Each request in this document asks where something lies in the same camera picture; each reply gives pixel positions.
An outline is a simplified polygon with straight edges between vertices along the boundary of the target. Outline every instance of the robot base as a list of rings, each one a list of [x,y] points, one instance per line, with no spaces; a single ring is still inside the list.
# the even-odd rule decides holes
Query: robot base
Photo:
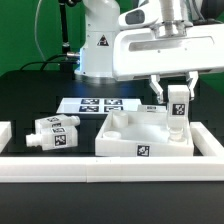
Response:
[[[110,111],[96,137],[96,156],[193,156],[188,121],[183,136],[170,140],[167,113]]]
[[[114,84],[117,81],[112,77],[112,74],[109,75],[102,75],[102,74],[95,74],[95,73],[85,73],[83,74],[80,72],[79,69],[75,70],[74,72],[74,80],[82,81],[82,82],[87,82],[91,84],[98,84],[98,85],[103,85],[103,84]]]

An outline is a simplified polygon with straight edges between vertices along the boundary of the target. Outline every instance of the cable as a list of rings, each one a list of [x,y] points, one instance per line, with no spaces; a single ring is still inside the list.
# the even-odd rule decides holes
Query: cable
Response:
[[[193,4],[193,6],[194,6],[194,10],[195,10],[195,12],[197,13],[199,19],[201,19],[201,20],[205,20],[204,16],[203,16],[203,15],[201,14],[201,12],[199,11],[198,6],[197,6],[195,0],[192,0],[192,4]]]
[[[35,43],[36,43],[37,49],[38,49],[43,61],[45,61],[46,59],[45,59],[45,56],[40,48],[40,44],[38,42],[38,37],[37,37],[37,25],[38,25],[40,7],[41,7],[42,2],[43,2],[43,0],[39,0],[38,5],[37,5],[37,10],[36,10],[36,15],[35,15],[35,25],[34,25],[34,36],[35,36]]]
[[[30,63],[27,63],[25,65],[23,65],[19,70],[20,71],[23,71],[23,69],[29,65],[35,65],[35,64],[43,64],[43,63],[47,63],[47,64],[60,64],[60,63],[63,63],[63,64],[76,64],[76,62],[72,61],[60,61],[60,62],[55,62],[55,61],[34,61],[34,62],[30,62]]]
[[[62,58],[62,57],[66,57],[66,56],[67,56],[66,54],[57,54],[57,55],[54,55],[54,56],[48,58],[46,62],[43,62],[43,65],[41,66],[40,71],[44,70],[44,68],[47,66],[48,62],[53,61],[54,59]]]

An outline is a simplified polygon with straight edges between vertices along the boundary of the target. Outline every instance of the black sticker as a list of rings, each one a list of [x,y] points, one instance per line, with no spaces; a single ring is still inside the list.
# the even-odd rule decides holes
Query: black sticker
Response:
[[[137,156],[149,157],[149,145],[138,145]]]
[[[55,136],[55,146],[66,145],[66,135],[56,135]]]
[[[48,120],[49,122],[59,121],[59,119],[56,118],[56,117],[51,117],[51,118],[48,118],[47,120]]]
[[[123,105],[123,101],[119,99],[106,99],[104,100],[105,105]]]
[[[79,112],[84,112],[84,113],[97,113],[99,112],[99,107],[98,106],[81,106],[79,108]]]
[[[172,115],[184,116],[185,115],[185,104],[173,104]]]
[[[61,123],[52,124],[52,128],[54,127],[61,127]]]
[[[82,99],[81,104],[88,104],[88,105],[96,105],[99,104],[99,99]]]
[[[98,42],[97,46],[109,46],[106,37],[103,35],[100,39],[100,41]]]
[[[109,113],[110,110],[124,110],[123,107],[117,107],[117,106],[106,106],[104,107],[104,112]]]
[[[156,106],[147,106],[146,111],[147,112],[155,112],[156,111]]]
[[[52,131],[54,133],[61,133],[61,132],[65,132],[65,129],[64,128],[52,128]]]

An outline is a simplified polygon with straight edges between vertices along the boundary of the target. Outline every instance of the robot logo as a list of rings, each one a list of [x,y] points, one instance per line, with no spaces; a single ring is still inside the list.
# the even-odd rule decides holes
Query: robot logo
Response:
[[[148,145],[138,145],[137,156],[149,157],[149,149],[150,146]]]
[[[103,35],[97,44],[97,46],[109,46],[106,37]]]
[[[173,104],[173,115],[184,116],[185,104]]]

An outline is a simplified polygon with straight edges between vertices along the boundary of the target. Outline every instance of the white container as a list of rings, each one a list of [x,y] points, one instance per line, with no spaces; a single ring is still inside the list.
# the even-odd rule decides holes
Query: white container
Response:
[[[12,137],[11,122],[0,122],[0,153]]]
[[[118,113],[111,110],[102,125],[95,140],[96,156],[193,157],[188,119],[183,125],[183,138],[172,141],[167,128],[167,113],[121,111],[118,120],[123,123],[123,118],[127,124],[122,127],[114,125],[118,124]]]
[[[80,124],[80,119],[77,116],[68,117],[64,114],[46,117],[35,120],[36,134],[41,133],[42,129],[63,127],[63,126],[77,126]]]
[[[43,151],[78,145],[77,130],[74,126],[42,129],[41,133],[26,136],[27,147],[42,146]]]

